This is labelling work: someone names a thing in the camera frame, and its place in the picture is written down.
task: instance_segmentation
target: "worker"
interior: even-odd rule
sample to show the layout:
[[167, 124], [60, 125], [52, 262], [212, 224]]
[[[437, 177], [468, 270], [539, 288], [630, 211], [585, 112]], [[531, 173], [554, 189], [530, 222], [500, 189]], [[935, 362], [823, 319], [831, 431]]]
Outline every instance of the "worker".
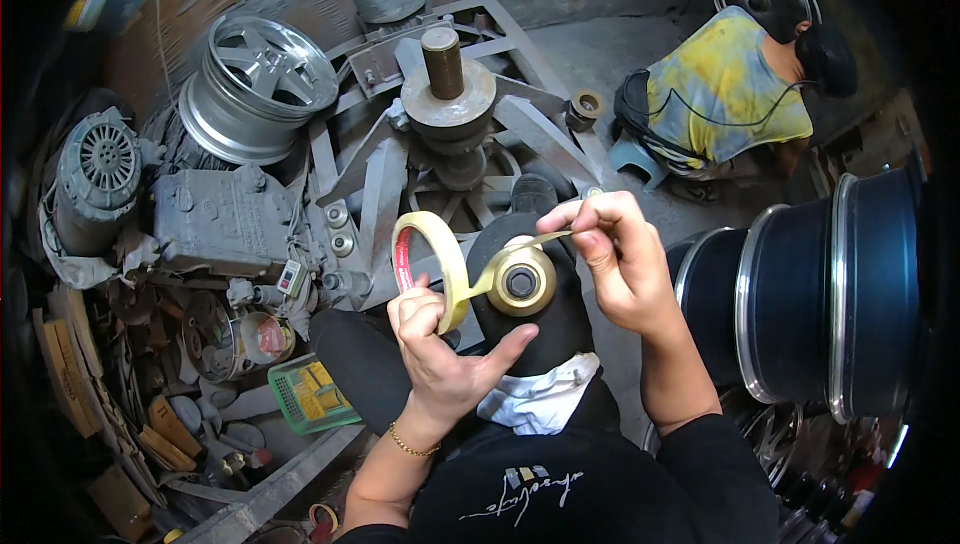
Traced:
[[746, 10], [727, 6], [624, 80], [618, 125], [681, 178], [671, 182], [674, 194], [709, 203], [711, 180], [789, 178], [813, 135], [799, 87], [833, 98], [857, 92], [857, 61], [839, 30], [802, 21], [796, 34], [781, 44]]
[[[563, 283], [551, 305], [536, 323], [519, 318], [485, 356], [458, 356], [435, 334], [444, 298], [426, 287], [424, 275], [388, 304], [389, 337], [361, 313], [325, 310], [312, 321], [318, 357], [367, 426], [383, 435], [346, 494], [339, 541], [774, 541], [776, 498], [751, 447], [722, 414], [658, 232], [634, 196], [596, 194], [543, 216], [512, 213], [494, 223], [510, 217], [517, 226], [529, 220], [534, 233], [569, 226], [600, 310], [642, 336], [638, 386], [661, 439], [656, 458], [620, 434], [617, 403], [600, 373], [556, 434], [517, 435], [477, 417], [478, 403], [535, 348], [545, 351], [537, 356], [551, 354], [574, 340], [593, 350], [579, 281], [563, 250], [549, 252]], [[577, 342], [583, 325], [586, 341]]]

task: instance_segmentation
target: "red tape label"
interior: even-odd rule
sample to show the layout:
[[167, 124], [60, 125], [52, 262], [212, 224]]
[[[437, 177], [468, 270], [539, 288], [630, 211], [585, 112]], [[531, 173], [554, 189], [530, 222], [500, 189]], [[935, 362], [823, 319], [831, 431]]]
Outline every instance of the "red tape label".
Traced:
[[414, 287], [414, 276], [410, 272], [410, 234], [413, 227], [405, 227], [396, 237], [396, 246], [393, 248], [393, 270], [396, 272], [396, 281], [402, 293]]

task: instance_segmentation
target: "yellow tie-dye shirt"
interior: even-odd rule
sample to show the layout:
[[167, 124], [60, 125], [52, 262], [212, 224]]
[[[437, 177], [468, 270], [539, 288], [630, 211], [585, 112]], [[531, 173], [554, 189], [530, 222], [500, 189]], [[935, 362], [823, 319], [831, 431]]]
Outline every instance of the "yellow tie-dye shirt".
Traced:
[[[664, 105], [670, 88], [705, 117], [727, 124], [762, 119], [790, 83], [763, 58], [767, 32], [739, 6], [728, 6], [666, 58], [650, 66], [650, 111]], [[728, 161], [754, 146], [808, 138], [810, 115], [800, 92], [791, 90], [773, 115], [759, 125], [727, 127], [690, 112], [673, 94], [662, 112], [652, 115], [650, 130], [714, 163]], [[702, 169], [704, 163], [687, 161]]]

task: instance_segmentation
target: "metal shaft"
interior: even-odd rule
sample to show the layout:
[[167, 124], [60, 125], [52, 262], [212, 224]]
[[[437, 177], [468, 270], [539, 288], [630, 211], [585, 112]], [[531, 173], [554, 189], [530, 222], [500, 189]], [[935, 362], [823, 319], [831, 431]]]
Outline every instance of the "metal shaft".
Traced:
[[460, 63], [460, 38], [449, 27], [428, 29], [420, 38], [430, 92], [442, 101], [464, 93], [464, 70]]

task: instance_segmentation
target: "gold bracelet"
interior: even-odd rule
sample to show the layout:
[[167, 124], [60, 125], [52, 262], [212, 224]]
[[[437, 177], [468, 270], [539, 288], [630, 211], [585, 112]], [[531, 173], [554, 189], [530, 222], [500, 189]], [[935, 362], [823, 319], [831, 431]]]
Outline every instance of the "gold bracelet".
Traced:
[[397, 425], [397, 421], [393, 421], [392, 423], [390, 423], [390, 437], [393, 439], [394, 442], [396, 442], [396, 445], [399, 446], [403, 452], [410, 453], [415, 457], [429, 457], [433, 453], [440, 450], [440, 444], [437, 444], [436, 446], [426, 451], [425, 453], [422, 453], [420, 451], [414, 450], [413, 448], [410, 448], [409, 446], [404, 444], [403, 440], [401, 440], [401, 437], [397, 435], [397, 431], [394, 429], [395, 425]]

